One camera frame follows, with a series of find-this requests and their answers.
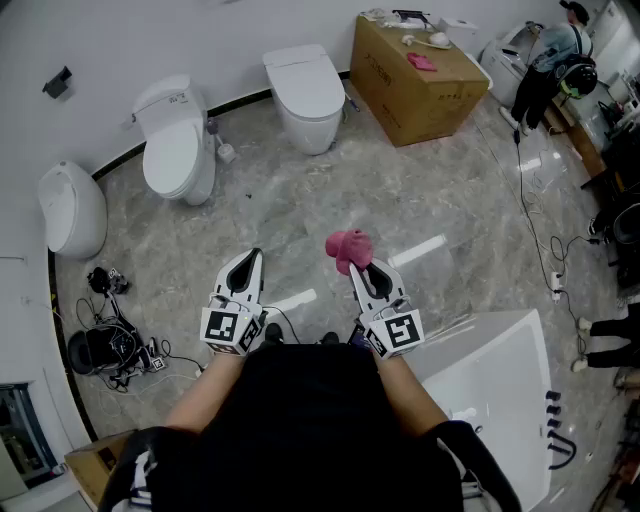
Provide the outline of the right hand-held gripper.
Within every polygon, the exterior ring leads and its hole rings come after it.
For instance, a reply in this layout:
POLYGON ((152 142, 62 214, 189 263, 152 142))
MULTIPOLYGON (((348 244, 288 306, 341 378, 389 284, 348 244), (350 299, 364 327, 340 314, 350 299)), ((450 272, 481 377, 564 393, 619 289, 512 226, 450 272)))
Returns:
POLYGON ((420 312, 404 296, 405 285, 394 268, 374 258, 364 270, 350 263, 349 273, 363 336, 380 358, 403 355, 425 341, 420 312), (386 306, 379 310, 379 304, 386 306))

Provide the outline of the white smart toilet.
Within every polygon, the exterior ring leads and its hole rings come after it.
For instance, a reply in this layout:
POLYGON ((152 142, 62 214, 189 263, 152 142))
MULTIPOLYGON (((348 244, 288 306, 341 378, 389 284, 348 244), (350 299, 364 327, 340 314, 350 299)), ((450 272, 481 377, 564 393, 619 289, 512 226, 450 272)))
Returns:
POLYGON ((292 145, 310 156, 328 151, 346 95, 326 50, 319 44, 284 48, 265 53, 262 62, 292 145))

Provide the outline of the person's right forearm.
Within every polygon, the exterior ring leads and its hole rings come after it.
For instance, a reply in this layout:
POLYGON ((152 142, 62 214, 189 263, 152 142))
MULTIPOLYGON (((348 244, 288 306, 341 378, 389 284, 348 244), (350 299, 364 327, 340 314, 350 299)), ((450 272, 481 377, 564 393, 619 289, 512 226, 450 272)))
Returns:
POLYGON ((413 437, 419 437, 448 417, 418 381, 401 356, 374 361, 387 399, 403 429, 413 437))

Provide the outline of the white egg-shaped toilet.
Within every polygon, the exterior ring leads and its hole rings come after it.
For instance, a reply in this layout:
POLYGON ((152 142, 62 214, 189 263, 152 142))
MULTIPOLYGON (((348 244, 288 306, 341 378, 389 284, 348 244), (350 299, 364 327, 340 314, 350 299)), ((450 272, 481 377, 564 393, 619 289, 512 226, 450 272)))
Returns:
POLYGON ((102 248, 107 234, 107 206, 100 187, 72 161, 58 162, 38 182, 38 200, 49 250, 88 259, 102 248))

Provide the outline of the white boxy toilet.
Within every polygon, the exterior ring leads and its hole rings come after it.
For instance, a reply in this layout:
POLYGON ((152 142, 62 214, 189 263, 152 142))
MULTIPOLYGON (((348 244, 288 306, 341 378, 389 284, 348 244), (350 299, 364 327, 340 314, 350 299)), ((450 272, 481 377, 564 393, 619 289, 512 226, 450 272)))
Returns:
POLYGON ((480 65, 476 59, 477 35, 479 28, 465 20, 442 17, 437 23, 437 28, 443 32, 449 40, 456 45, 485 75, 489 81, 488 90, 491 91, 494 82, 488 72, 480 65))

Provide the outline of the white bathtub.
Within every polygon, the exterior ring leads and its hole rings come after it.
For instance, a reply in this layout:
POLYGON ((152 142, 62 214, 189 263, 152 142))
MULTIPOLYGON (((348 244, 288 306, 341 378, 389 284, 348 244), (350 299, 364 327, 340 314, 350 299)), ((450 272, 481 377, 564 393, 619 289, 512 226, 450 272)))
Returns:
POLYGON ((551 379, 535 310, 484 312, 432 337, 405 357, 452 420, 469 423, 511 483, 523 511, 550 489, 551 379))

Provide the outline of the black spare device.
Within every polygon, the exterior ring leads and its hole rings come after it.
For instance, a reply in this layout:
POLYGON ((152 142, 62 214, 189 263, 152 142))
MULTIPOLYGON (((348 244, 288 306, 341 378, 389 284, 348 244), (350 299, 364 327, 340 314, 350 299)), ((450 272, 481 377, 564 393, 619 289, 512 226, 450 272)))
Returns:
POLYGON ((94 293, 106 296, 111 294, 125 294, 130 282, 115 268, 109 271, 102 267, 95 267, 87 276, 89 287, 94 293))

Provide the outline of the person's black shirt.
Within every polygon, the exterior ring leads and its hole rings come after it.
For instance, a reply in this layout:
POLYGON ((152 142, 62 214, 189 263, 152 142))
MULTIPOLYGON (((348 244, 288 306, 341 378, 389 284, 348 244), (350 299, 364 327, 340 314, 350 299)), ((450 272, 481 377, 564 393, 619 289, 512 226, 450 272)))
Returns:
POLYGON ((374 355, 256 350, 201 432, 164 423, 128 438, 99 512, 521 512, 468 423, 403 429, 374 355))

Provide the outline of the large cardboard box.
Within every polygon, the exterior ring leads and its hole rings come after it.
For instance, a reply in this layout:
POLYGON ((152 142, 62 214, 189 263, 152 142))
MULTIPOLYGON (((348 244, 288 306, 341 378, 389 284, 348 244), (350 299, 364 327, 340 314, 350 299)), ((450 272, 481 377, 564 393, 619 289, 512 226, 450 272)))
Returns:
POLYGON ((350 80, 396 147, 454 134, 488 92, 488 79, 458 47, 401 43, 406 34, 425 40, 431 33, 356 19, 350 80), (437 71, 416 70, 409 52, 428 57, 437 71))

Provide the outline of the wooden desk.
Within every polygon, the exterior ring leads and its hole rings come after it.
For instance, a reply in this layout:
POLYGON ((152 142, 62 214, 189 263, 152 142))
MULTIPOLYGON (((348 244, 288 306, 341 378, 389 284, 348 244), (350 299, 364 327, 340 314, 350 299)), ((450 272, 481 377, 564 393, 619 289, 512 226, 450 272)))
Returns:
POLYGON ((556 95, 545 110, 543 124, 549 135, 562 135, 569 140, 587 173, 581 189, 588 189, 604 178, 606 165, 601 156, 604 135, 598 124, 582 118, 576 104, 562 94, 556 95))

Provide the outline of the white scrub brush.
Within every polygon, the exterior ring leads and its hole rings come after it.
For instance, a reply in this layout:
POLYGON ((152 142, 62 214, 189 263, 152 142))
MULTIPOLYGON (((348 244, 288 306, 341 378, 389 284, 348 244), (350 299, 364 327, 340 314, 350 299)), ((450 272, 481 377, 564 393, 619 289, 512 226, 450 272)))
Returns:
POLYGON ((443 32, 431 33, 425 40, 421 40, 412 34, 406 34, 401 38, 401 43, 408 47, 412 45, 422 45, 439 50, 449 50, 453 47, 453 44, 443 32))

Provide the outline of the dark glass panel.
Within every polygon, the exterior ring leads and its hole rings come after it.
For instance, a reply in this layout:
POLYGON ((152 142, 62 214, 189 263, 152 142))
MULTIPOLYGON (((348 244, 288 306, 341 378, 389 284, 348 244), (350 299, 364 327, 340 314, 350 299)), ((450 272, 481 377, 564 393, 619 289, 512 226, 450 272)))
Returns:
POLYGON ((0 440, 27 489, 56 477, 57 461, 37 419, 26 383, 0 384, 0 440))

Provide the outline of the clear plastic bags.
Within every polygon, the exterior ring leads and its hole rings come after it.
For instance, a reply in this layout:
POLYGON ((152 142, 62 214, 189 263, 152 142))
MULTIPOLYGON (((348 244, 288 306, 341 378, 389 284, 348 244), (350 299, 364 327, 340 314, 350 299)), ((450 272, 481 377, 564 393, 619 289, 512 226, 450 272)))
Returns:
POLYGON ((397 27, 402 21, 399 14, 382 8, 372 8, 367 11, 362 11, 359 13, 359 16, 369 22, 376 23, 381 28, 397 27))

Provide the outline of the black wall bracket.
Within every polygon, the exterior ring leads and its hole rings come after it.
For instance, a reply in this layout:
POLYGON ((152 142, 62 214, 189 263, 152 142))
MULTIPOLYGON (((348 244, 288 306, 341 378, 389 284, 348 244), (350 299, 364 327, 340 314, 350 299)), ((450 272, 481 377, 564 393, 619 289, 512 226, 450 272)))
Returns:
POLYGON ((62 99, 65 95, 72 93, 70 86, 72 76, 71 70, 64 66, 59 73, 44 84, 42 92, 51 99, 62 99))

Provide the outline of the black handled tool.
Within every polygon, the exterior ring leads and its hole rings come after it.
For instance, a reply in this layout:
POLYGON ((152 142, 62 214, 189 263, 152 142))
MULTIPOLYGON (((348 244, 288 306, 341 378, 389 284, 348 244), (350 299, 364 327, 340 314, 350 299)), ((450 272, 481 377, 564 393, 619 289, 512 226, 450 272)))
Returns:
POLYGON ((392 11, 392 25, 407 30, 432 31, 433 25, 423 11, 394 9, 392 11))

